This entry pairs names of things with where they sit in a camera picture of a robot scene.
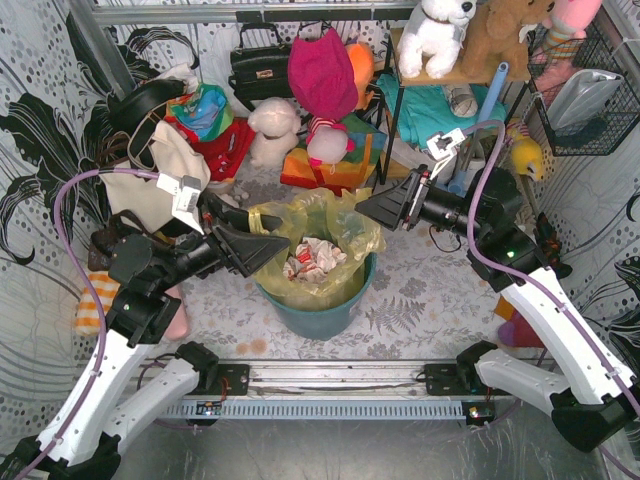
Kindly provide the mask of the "yellow trash bag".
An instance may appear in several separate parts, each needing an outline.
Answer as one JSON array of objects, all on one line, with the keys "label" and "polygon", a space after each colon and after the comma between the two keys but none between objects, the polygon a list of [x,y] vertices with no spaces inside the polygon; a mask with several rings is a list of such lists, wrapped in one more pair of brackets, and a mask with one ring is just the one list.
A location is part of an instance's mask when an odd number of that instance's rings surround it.
[{"label": "yellow trash bag", "polygon": [[[369,188],[340,197],[326,188],[300,193],[289,203],[268,202],[252,207],[250,227],[253,233],[287,238],[290,247],[270,260],[253,278],[282,304],[305,311],[334,308],[356,293],[362,285],[357,274],[366,257],[381,253],[386,242],[381,226],[355,211],[355,205],[371,196]],[[262,215],[280,218],[280,227],[268,233],[257,221]],[[290,281],[282,268],[304,237],[328,240],[347,254],[346,262],[328,274],[321,284]]]}]

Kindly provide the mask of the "teal trash bin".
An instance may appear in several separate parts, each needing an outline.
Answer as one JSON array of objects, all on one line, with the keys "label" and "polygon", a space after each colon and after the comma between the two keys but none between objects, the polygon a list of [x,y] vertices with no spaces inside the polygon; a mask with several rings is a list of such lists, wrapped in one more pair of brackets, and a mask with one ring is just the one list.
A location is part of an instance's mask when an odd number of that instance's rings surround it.
[{"label": "teal trash bin", "polygon": [[288,307],[267,293],[260,285],[259,292],[274,307],[277,317],[294,334],[310,340],[329,340],[346,330],[356,317],[356,309],[373,282],[377,255],[369,254],[357,274],[363,282],[354,295],[334,308],[305,311]]}]

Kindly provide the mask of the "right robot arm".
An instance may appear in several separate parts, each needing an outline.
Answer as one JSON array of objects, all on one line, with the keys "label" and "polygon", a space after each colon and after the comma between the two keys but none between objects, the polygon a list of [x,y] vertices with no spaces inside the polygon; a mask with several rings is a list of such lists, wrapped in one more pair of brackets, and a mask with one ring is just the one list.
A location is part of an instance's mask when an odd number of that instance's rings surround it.
[{"label": "right robot arm", "polygon": [[638,418],[639,379],[589,328],[540,247],[515,225],[522,203],[514,177],[502,168],[460,197],[437,187],[420,166],[355,209],[391,231],[425,221],[467,238],[473,270],[527,321],[561,371],[480,341],[456,358],[459,384],[469,393],[491,388],[525,401],[574,448],[590,452]]}]

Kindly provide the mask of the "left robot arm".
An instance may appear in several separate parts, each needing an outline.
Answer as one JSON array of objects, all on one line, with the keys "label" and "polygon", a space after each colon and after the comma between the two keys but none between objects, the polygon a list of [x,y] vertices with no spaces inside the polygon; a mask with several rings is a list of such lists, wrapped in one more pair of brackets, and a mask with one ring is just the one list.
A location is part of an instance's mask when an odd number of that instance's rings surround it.
[{"label": "left robot arm", "polygon": [[191,341],[181,346],[157,380],[129,400],[119,400],[134,371],[163,338],[181,302],[170,288],[220,268],[245,277],[290,246],[274,235],[274,216],[260,221],[265,233],[250,230],[250,215],[214,194],[198,202],[203,231],[192,230],[177,246],[147,233],[131,233],[112,251],[109,275],[120,288],[106,316],[106,334],[62,409],[37,436],[22,439],[1,465],[4,479],[31,470],[51,479],[110,479],[131,440],[169,405],[217,380],[218,358]]}]

